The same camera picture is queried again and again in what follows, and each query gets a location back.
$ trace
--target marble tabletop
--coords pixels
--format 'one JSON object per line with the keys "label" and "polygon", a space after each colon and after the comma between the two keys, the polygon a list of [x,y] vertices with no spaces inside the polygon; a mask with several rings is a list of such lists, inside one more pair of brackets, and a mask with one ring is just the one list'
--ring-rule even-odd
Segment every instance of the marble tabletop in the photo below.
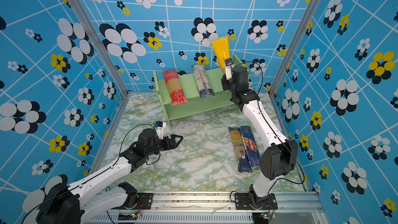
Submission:
{"label": "marble tabletop", "polygon": [[[275,111],[268,94],[260,94],[266,112],[279,127]],[[108,149],[103,166],[114,160],[120,150],[123,138],[138,124],[152,124],[165,121],[162,107],[155,93],[132,93],[122,120]],[[184,137],[178,148],[161,152],[158,162],[142,165],[136,171],[120,178],[110,186],[121,182],[132,184],[138,191],[248,191],[260,171],[238,172],[238,162],[228,127],[251,125],[249,119],[234,105],[200,114],[180,118],[171,122],[173,130],[167,127],[164,135]],[[122,151],[149,126],[135,128],[123,142]],[[252,127],[260,154],[264,148],[256,130]],[[157,155],[149,157],[155,162]],[[287,179],[300,182],[297,167]],[[304,191],[301,185],[279,180],[273,191]]]}

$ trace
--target blue wall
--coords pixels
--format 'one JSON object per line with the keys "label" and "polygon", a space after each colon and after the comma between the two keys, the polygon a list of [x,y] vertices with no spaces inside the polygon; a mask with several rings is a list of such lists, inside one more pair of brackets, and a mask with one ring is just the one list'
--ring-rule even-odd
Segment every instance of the blue wall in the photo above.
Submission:
{"label": "blue wall", "polygon": [[67,0],[1,0],[0,223],[20,223],[51,178],[86,176],[120,105],[79,27]]}
{"label": "blue wall", "polygon": [[332,224],[398,222],[397,2],[322,0],[278,86]]}
{"label": "blue wall", "polygon": [[[264,83],[271,83],[285,53],[277,48],[289,48],[308,1],[81,0],[101,40],[114,38],[113,43],[105,41],[106,47],[132,91],[154,90],[153,70],[176,69],[184,74],[191,73],[191,65],[197,63],[204,63],[206,69],[218,67],[210,40],[226,35],[230,36],[231,54],[247,61],[248,66],[257,59],[262,71],[266,70]],[[119,34],[112,36],[112,31],[100,31],[101,26],[117,28],[118,24],[134,32],[127,35],[128,42]],[[256,71],[251,74],[254,89],[261,80],[260,70],[254,67]]]}

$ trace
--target metal frame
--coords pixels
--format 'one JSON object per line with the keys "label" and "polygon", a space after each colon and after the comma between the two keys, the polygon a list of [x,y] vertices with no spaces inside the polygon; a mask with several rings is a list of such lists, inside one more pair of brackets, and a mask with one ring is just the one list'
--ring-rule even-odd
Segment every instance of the metal frame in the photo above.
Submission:
{"label": "metal frame", "polygon": [[101,147],[99,148],[97,155],[94,158],[94,162],[93,162],[93,165],[91,167],[89,174],[101,169],[102,162],[105,159],[105,156],[106,156],[106,153],[108,152],[109,146],[111,145],[111,142],[116,133],[116,130],[119,127],[120,120],[122,119],[124,111],[127,107],[127,103],[130,100],[130,96],[131,96],[131,92],[129,91],[127,93],[127,96],[124,97],[124,99],[122,100],[122,103],[120,104],[119,109],[117,110],[117,113],[116,113],[115,117],[113,118],[112,124],[108,129],[107,135],[103,139]]}
{"label": "metal frame", "polygon": [[[150,210],[141,211],[136,223],[253,223],[251,213],[264,211],[236,210],[229,191],[155,191]],[[324,209],[316,192],[273,192],[278,202],[277,214],[310,213],[317,224],[328,224]],[[119,213],[137,210],[109,210],[117,222]],[[107,213],[86,223],[109,223]]]}
{"label": "metal frame", "polygon": [[86,10],[84,9],[80,0],[68,0],[69,4],[72,7],[73,12],[76,14],[80,23],[82,24],[84,30],[87,32],[87,35],[90,37],[94,47],[97,49],[98,56],[104,62],[104,65],[108,72],[112,75],[112,78],[115,80],[117,87],[119,87],[120,92],[124,96],[127,96],[127,87],[124,84],[122,78],[119,73],[116,72],[115,66],[112,62],[111,57],[108,54],[105,46],[102,44],[100,37],[97,35],[97,31],[95,30],[90,18],[87,15]]}
{"label": "metal frame", "polygon": [[301,39],[305,33],[305,30],[308,26],[308,23],[310,22],[312,16],[314,15],[315,10],[318,7],[320,1],[321,0],[311,0],[308,3],[307,8],[305,9],[304,14],[301,17],[301,20],[296,28],[296,31],[293,34],[293,37],[292,37],[292,40],[287,49],[286,55],[283,58],[281,65],[279,66],[279,68],[275,74],[274,80],[272,82],[272,85],[275,85],[275,86],[271,87],[269,95],[273,95],[277,89],[277,85],[279,85],[281,83],[282,78],[285,75],[285,69],[289,65],[289,62],[292,60],[292,58],[295,56],[295,51],[298,48],[298,46],[301,42]]}

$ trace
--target blue spaghetti package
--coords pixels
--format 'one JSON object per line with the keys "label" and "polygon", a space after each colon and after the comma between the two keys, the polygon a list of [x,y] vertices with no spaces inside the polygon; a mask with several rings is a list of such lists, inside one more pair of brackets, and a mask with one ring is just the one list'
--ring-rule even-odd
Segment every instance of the blue spaghetti package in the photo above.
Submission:
{"label": "blue spaghetti package", "polygon": [[232,137],[236,155],[238,156],[238,172],[251,172],[249,160],[246,155],[245,145],[242,141],[238,127],[229,127],[229,133]]}
{"label": "blue spaghetti package", "polygon": [[241,126],[240,133],[245,144],[245,150],[252,170],[260,169],[260,153],[250,126]]}

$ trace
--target green wooden shelf board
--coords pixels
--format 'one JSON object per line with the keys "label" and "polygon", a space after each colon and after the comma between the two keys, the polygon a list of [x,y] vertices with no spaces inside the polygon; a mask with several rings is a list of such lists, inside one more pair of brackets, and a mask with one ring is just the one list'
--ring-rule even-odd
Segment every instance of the green wooden shelf board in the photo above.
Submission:
{"label": "green wooden shelf board", "polygon": [[206,97],[201,99],[200,97],[192,98],[188,103],[181,105],[165,105],[166,112],[169,116],[169,120],[175,120],[182,117],[187,117],[192,114],[206,112],[209,110],[217,109],[220,107],[226,107],[233,105],[230,101],[232,94],[230,91],[222,91],[215,93],[216,97]]}
{"label": "green wooden shelf board", "polygon": [[[234,64],[238,64],[238,66],[244,66],[236,55],[232,57],[232,60]],[[222,90],[221,78],[223,74],[221,69],[215,68],[206,70],[206,74],[215,93],[215,97],[201,99],[199,97],[199,91],[197,89],[193,73],[185,74],[180,76],[180,83],[182,89],[184,90],[185,97],[188,99],[188,103],[173,106],[171,105],[172,100],[167,89],[166,81],[164,79],[159,80],[156,71],[153,71],[157,95],[170,127],[171,120],[233,105],[233,102],[230,101],[232,97],[231,92]]]}

